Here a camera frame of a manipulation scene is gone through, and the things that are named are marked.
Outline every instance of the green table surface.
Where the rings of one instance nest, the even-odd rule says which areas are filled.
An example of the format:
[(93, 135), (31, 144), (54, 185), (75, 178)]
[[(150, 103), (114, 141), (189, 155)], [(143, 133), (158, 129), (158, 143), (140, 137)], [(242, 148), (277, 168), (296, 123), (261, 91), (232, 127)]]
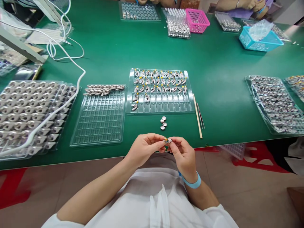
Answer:
[[(283, 137), (272, 135), (268, 130), (244, 77), (255, 74), (283, 79), (303, 75), (304, 28), (279, 24), (281, 29), (288, 29), (292, 41), (299, 45), (286, 42), (264, 53), (245, 50), (238, 39), (239, 34), (223, 32), (213, 15), (207, 16), (211, 25), (205, 32), (192, 33), (189, 40), (169, 38), (162, 13), (160, 22), (120, 20), (117, 1), (84, 3), (74, 0), (68, 16), (74, 27), (71, 38), (85, 50), (84, 58), (76, 60), (86, 70), (82, 87), (87, 84), (128, 84), (133, 67), (187, 70), (206, 127), (202, 131), (203, 139), (199, 137), (195, 113), (167, 114), (165, 131), (160, 129), (161, 114), (126, 115), (122, 143), (71, 148), (70, 140), (83, 99), (83, 92), (80, 92), (57, 151), (27, 160), (3, 161), (0, 170), (125, 156), (135, 138), (149, 132), (184, 137), (194, 148)], [(40, 26), (47, 22), (44, 18)], [(71, 56), (81, 53), (77, 45), (64, 46)], [(81, 71), (73, 63), (66, 62), (49, 58), (43, 65), (40, 80), (76, 84)], [(3, 78), (1, 88), (11, 79), (12, 74)], [(292, 96), (303, 108), (299, 98), (293, 93)]]

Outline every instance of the floor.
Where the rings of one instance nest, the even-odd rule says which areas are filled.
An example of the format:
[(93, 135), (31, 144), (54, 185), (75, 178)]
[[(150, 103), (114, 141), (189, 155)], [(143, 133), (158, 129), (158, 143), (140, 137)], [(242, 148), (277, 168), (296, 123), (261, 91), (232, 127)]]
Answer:
[[(0, 210), (2, 227), (40, 228), (78, 190), (121, 159), (29, 168), (20, 189), (30, 188), (32, 194), (26, 202)], [(236, 167), (225, 153), (196, 152), (196, 163), (202, 180), (240, 228), (303, 227), (286, 188), (303, 187), (304, 177)]]

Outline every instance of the red plastic stool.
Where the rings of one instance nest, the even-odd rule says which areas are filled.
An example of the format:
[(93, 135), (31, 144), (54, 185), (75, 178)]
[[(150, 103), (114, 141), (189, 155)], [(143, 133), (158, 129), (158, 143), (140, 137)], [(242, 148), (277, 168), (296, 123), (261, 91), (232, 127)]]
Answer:
[[(256, 150), (250, 150), (250, 157), (256, 158), (256, 160), (254, 162), (247, 162), (245, 159), (241, 161), (237, 159), (233, 159), (232, 163), (235, 166), (246, 166), (246, 167), (263, 169), (263, 170), (278, 172), (278, 173), (289, 173), (288, 171), (284, 170), (282, 167), (277, 165), (272, 154), (268, 151), (265, 142), (263, 141), (249, 142), (246, 144), (246, 147), (256, 148)], [(264, 159), (269, 159), (273, 165), (258, 164), (260, 161)]]
[(27, 190), (15, 195), (26, 170), (27, 168), (0, 171), (0, 175), (6, 175), (3, 185), (0, 187), (0, 209), (27, 201), (31, 191)]
[(217, 147), (200, 147), (194, 148), (194, 151), (201, 151), (201, 152), (219, 152)]

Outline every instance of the blue plastic basket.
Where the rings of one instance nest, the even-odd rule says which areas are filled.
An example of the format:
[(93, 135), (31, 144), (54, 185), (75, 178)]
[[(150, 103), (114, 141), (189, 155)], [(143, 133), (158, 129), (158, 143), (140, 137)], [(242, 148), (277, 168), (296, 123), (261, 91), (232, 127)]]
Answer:
[(273, 31), (270, 31), (270, 33), (262, 40), (254, 41), (249, 35), (249, 28), (250, 27), (248, 26), (244, 26), (239, 37), (242, 45), (247, 50), (268, 52), (281, 45), (284, 45), (284, 43)]

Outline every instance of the clear plastic bag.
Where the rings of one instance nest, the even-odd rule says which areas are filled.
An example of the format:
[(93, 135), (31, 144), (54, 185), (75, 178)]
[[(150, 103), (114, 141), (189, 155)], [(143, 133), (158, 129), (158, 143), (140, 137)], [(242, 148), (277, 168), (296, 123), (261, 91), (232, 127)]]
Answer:
[(254, 41), (260, 41), (268, 35), (268, 33), (272, 30), (273, 25), (273, 23), (270, 23), (265, 19), (261, 20), (250, 27), (249, 35)]
[[(25, 28), (25, 29), (31, 29), (30, 26), (24, 24), (18, 18), (11, 15), (10, 13), (8, 13), (6, 10), (4, 10), (2, 8), (0, 8), (0, 20), (6, 22), (8, 24), (14, 25), (14, 26), (18, 26), (18, 27)], [(0, 22), (0, 26), (2, 26), (6, 31), (8, 31), (15, 37), (18, 37), (21, 40), (25, 39), (26, 36), (32, 32), (32, 31), (26, 31), (26, 30), (14, 28), (9, 25), (3, 24), (1, 22)]]

